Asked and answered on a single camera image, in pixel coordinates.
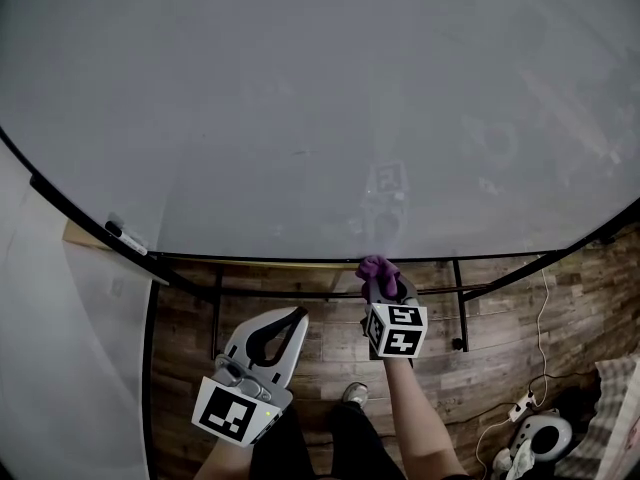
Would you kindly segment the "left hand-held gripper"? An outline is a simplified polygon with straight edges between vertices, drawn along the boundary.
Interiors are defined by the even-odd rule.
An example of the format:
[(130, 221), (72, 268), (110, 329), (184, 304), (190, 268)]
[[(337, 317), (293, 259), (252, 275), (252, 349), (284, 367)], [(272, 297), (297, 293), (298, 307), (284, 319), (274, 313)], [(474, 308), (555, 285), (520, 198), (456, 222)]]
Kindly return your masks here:
[[(293, 400), (286, 387), (308, 326), (308, 311), (300, 307), (271, 310), (241, 323), (227, 343), (227, 356), (218, 355), (214, 374), (202, 379), (191, 423), (242, 448), (255, 445)], [(267, 344), (282, 331), (268, 358)]]

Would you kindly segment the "white marker pen black cap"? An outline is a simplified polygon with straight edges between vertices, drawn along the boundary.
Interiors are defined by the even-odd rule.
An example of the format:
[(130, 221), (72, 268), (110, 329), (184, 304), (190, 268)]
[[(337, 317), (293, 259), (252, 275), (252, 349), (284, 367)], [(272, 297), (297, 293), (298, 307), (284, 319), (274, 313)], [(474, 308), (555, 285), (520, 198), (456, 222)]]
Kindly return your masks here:
[(115, 236), (120, 242), (127, 245), (129, 248), (137, 252), (142, 256), (146, 256), (148, 254), (147, 248), (134, 239), (132, 236), (127, 234), (119, 225), (117, 225), (113, 221), (107, 221), (105, 223), (105, 229), (109, 231), (113, 236)]

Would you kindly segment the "white round device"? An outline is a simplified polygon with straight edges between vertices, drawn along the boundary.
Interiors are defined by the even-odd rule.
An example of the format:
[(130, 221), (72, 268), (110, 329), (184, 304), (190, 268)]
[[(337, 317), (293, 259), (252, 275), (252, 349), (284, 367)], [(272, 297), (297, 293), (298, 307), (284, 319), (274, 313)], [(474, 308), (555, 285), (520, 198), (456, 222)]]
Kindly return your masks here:
[(522, 422), (512, 442), (510, 456), (514, 459), (522, 445), (529, 441), (536, 463), (556, 462), (567, 450), (572, 438), (571, 424), (558, 411), (534, 414)]

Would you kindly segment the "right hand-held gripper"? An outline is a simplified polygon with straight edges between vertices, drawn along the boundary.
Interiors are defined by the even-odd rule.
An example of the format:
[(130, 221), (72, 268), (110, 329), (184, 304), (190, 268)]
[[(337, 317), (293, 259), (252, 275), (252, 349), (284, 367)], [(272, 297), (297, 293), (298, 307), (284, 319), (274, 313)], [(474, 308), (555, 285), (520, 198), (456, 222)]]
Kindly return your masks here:
[[(401, 305), (390, 304), (396, 301), (396, 287)], [(369, 358), (416, 359), (428, 330), (427, 308), (418, 306), (416, 287), (405, 276), (374, 277), (364, 281), (362, 296), (369, 303), (364, 320)]]

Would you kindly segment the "person's right forearm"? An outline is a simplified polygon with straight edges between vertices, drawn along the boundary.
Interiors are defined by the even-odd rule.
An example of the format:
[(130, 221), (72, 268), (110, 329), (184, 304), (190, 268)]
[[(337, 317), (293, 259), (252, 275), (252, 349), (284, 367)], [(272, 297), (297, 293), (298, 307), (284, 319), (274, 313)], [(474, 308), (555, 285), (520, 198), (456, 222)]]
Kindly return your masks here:
[(396, 440), (408, 480), (470, 480), (409, 360), (385, 358), (383, 363)]

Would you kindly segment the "white power strip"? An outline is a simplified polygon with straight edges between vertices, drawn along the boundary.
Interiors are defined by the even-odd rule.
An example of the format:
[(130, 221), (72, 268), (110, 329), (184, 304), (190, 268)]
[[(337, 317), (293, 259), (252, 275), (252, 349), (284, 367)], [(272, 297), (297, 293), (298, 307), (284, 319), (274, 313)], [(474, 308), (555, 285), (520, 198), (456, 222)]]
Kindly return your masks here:
[(522, 396), (516, 403), (512, 405), (508, 412), (508, 419), (511, 422), (515, 423), (524, 415), (527, 410), (535, 407), (535, 395), (532, 391), (528, 391), (524, 396)]

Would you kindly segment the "whiteboard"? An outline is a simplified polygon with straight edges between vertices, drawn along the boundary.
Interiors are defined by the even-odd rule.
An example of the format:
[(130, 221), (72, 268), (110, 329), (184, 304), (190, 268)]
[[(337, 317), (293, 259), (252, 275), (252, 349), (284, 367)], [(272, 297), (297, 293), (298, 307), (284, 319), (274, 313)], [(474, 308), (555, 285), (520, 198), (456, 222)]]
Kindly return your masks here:
[(165, 252), (534, 252), (640, 198), (640, 0), (0, 0), (0, 126)]

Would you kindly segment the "white sneaker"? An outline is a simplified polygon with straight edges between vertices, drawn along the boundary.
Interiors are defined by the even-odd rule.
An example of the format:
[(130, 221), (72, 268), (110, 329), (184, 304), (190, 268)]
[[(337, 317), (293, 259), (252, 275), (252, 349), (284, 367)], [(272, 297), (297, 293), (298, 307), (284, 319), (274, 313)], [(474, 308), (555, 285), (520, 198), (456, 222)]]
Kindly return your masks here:
[(515, 456), (510, 455), (508, 449), (502, 449), (494, 457), (492, 462), (491, 480), (519, 480), (535, 464), (534, 452), (531, 449), (531, 441), (525, 440), (516, 450)]

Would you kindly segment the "checked fabric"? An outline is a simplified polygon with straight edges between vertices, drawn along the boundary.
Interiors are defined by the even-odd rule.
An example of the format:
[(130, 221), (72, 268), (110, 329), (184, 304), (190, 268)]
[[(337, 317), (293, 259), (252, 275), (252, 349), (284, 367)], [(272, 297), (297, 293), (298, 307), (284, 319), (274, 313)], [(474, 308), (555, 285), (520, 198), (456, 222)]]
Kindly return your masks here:
[(640, 353), (596, 364), (601, 396), (584, 439), (555, 466), (566, 480), (640, 480)]

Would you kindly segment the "purple cloth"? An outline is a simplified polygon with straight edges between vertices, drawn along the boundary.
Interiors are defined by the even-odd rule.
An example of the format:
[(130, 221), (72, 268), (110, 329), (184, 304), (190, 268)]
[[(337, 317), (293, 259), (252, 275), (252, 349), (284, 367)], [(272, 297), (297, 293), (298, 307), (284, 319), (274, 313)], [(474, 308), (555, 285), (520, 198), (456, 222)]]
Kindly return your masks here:
[(394, 298), (398, 294), (397, 283), (400, 270), (383, 256), (372, 255), (364, 258), (355, 275), (364, 282), (361, 293), (367, 301), (370, 300), (370, 281), (376, 281), (379, 284), (381, 294), (385, 298)]

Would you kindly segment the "person's right shoe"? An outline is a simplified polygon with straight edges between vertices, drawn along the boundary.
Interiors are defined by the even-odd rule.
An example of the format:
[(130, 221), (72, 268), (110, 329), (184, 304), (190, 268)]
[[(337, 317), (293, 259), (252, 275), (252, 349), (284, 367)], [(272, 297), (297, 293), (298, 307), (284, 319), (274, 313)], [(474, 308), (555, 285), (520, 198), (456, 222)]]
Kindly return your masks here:
[(343, 403), (351, 403), (363, 409), (369, 399), (368, 386), (361, 382), (351, 383), (342, 396)]

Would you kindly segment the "person's left forearm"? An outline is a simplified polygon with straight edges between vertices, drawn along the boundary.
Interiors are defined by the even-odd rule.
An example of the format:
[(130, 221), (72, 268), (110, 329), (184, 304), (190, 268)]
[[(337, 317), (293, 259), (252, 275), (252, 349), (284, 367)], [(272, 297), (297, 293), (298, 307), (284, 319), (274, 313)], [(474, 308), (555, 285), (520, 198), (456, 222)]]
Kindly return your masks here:
[(249, 480), (253, 451), (218, 439), (193, 480)]

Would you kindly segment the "wooden table white legs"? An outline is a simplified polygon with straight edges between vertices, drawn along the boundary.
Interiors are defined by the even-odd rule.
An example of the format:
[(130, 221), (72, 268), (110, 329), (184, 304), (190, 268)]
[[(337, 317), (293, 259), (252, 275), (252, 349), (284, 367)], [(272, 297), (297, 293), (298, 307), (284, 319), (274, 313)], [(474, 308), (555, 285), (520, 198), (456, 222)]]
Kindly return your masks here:
[[(84, 230), (71, 219), (68, 219), (62, 234), (62, 240), (70, 244), (88, 248), (109, 251), (110, 247), (100, 239)], [(342, 288), (344, 292), (359, 292), (360, 281), (355, 277), (355, 264), (349, 263), (308, 263), (300, 261), (279, 261), (279, 260), (250, 260), (250, 259), (219, 259), (204, 256), (189, 256), (184, 254), (149, 252), (149, 257), (154, 257), (163, 262), (197, 262), (201, 264), (211, 264), (233, 267), (251, 267), (277, 270), (296, 270), (300, 272), (326, 271), (332, 272), (332, 282), (330, 287), (334, 293)]]

